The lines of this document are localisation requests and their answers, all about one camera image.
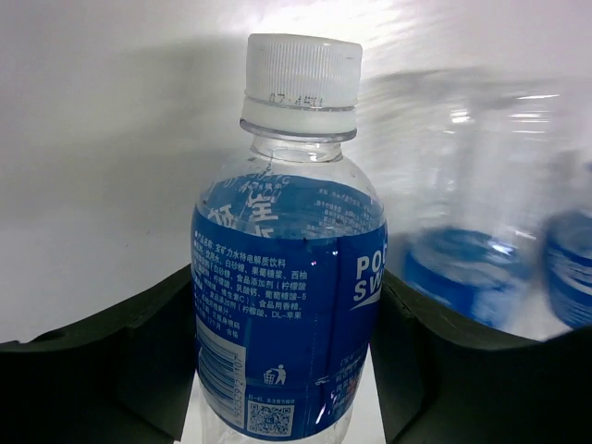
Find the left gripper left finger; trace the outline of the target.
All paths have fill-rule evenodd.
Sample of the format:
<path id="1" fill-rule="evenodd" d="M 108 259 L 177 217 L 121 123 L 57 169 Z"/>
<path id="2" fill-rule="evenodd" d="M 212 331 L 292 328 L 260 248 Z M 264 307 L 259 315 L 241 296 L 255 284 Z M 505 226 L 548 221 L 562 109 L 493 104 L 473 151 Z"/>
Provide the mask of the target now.
<path id="1" fill-rule="evenodd" d="M 175 443 L 194 378 L 191 271 L 1 345 L 4 443 Z"/>

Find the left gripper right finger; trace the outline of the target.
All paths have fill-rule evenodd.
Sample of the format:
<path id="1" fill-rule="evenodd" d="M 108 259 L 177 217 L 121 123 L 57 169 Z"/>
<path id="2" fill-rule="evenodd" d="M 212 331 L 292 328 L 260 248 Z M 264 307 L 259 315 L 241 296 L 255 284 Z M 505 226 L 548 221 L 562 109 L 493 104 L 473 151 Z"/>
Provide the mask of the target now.
<path id="1" fill-rule="evenodd" d="M 587 443 L 591 330 L 535 341 L 386 274 L 370 344 L 389 443 Z"/>

